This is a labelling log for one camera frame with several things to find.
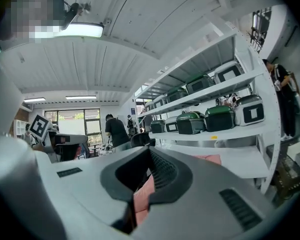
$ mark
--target white cabinet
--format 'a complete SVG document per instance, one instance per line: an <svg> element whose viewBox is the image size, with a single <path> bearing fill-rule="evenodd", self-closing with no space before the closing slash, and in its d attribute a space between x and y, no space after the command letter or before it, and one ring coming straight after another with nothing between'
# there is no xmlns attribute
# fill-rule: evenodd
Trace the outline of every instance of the white cabinet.
<svg viewBox="0 0 300 240"><path fill-rule="evenodd" d="M21 120L13 120L13 136L21 136L26 132L26 125L28 122L21 121Z"/></svg>

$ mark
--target chair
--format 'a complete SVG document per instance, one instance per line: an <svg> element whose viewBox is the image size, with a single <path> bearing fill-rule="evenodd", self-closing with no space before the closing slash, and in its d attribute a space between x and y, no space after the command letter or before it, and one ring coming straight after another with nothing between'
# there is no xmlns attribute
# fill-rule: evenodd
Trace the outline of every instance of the chair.
<svg viewBox="0 0 300 240"><path fill-rule="evenodd" d="M148 132L138 133L131 138L131 147L155 146L156 139L150 138Z"/></svg>

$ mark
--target black vent grille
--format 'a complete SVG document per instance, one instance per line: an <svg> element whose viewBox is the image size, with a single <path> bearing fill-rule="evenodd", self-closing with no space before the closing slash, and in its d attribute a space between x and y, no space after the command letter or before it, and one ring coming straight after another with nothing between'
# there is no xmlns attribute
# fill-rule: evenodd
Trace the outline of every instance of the black vent grille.
<svg viewBox="0 0 300 240"><path fill-rule="evenodd" d="M261 218L233 189L225 189L221 191L220 196L238 220L244 231L253 228L261 222Z"/></svg>
<svg viewBox="0 0 300 240"><path fill-rule="evenodd" d="M154 179L154 187L155 190L159 190L169 185L177 177L177 168L154 152L151 152L151 159L150 170Z"/></svg>
<svg viewBox="0 0 300 240"><path fill-rule="evenodd" d="M69 170L62 170L62 171L58 171L57 174L60 178L65 177L65 176L69 176L72 174L77 174L82 172L82 170L78 167L73 168L73 169L69 169Z"/></svg>

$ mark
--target shelf board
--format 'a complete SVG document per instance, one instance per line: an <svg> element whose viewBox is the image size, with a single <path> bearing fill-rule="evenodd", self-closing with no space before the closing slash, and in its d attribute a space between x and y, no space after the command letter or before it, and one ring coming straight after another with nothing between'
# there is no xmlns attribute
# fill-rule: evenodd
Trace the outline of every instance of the shelf board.
<svg viewBox="0 0 300 240"><path fill-rule="evenodd" d="M235 126L232 129L208 132L204 131L198 134L188 135L179 134L178 132L163 132L152 133L149 132L151 139L171 140L171 141L188 141L188 142L201 142L201 141L216 141L216 140L229 140L237 139L248 136L263 134L271 130L271 125L267 121L262 121L247 126Z"/></svg>
<svg viewBox="0 0 300 240"><path fill-rule="evenodd" d="M235 31L230 31L199 48L169 68L135 98L154 100L174 87L183 86L186 79L194 75L207 74L227 62L234 61L236 34Z"/></svg>
<svg viewBox="0 0 300 240"><path fill-rule="evenodd" d="M167 145L163 147L190 156L220 155L221 165L243 179L265 178L269 170L256 146L236 148Z"/></svg>
<svg viewBox="0 0 300 240"><path fill-rule="evenodd" d="M195 92L186 97L177 99L171 103L165 104L161 107L155 108L145 113L141 113L138 117L144 117L149 115L160 115L171 111L184 109L199 103L214 100L221 96L232 94L241 91L249 86L249 84L255 79L255 77L262 75L263 73L258 70L249 71L227 81L218 83L209 88Z"/></svg>

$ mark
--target person's arm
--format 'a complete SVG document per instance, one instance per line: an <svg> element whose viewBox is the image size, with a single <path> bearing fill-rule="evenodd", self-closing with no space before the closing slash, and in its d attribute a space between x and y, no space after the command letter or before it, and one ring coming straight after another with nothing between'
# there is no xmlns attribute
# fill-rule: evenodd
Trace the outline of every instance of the person's arm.
<svg viewBox="0 0 300 240"><path fill-rule="evenodd" d="M289 83L289 81L290 81L290 76L286 75L286 76L284 77L283 81L280 83L280 86L281 86L281 87L286 86L286 85Z"/></svg>
<svg viewBox="0 0 300 240"><path fill-rule="evenodd" d="M111 123L110 123L110 121L107 121L105 123L105 135L107 135L107 136L111 135Z"/></svg>
<svg viewBox="0 0 300 240"><path fill-rule="evenodd" d="M284 87L289 83L290 76L283 66L278 65L278 69L280 76L283 77L283 81L280 82L280 87Z"/></svg>

